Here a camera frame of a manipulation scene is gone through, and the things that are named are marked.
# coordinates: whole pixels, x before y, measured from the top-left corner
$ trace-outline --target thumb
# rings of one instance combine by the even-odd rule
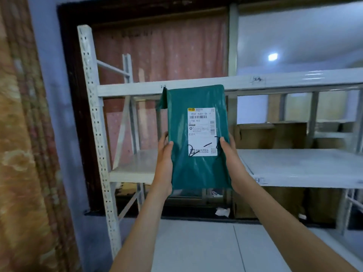
[[[164,155],[163,158],[165,159],[171,159],[171,151],[173,150],[174,142],[170,141],[168,145],[164,149]]]
[[[229,156],[232,154],[232,148],[230,147],[230,145],[228,144],[227,141],[225,141],[224,137],[221,137],[219,139],[220,143],[221,143],[221,147],[225,153],[226,156]]]

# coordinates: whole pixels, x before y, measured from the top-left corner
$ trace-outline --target green package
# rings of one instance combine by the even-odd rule
[[[224,87],[164,87],[158,108],[168,109],[173,189],[231,187],[219,142],[229,142]]]

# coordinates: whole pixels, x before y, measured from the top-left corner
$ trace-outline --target forearm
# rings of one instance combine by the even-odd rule
[[[164,202],[165,198],[152,187],[110,272],[148,272],[151,270]]]
[[[356,271],[286,211],[248,174],[235,181],[293,272]]]

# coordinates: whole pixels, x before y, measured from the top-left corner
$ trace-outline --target tile floor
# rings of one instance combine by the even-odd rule
[[[363,272],[363,262],[324,229],[318,237]],[[261,225],[162,220],[152,272],[289,272]]]

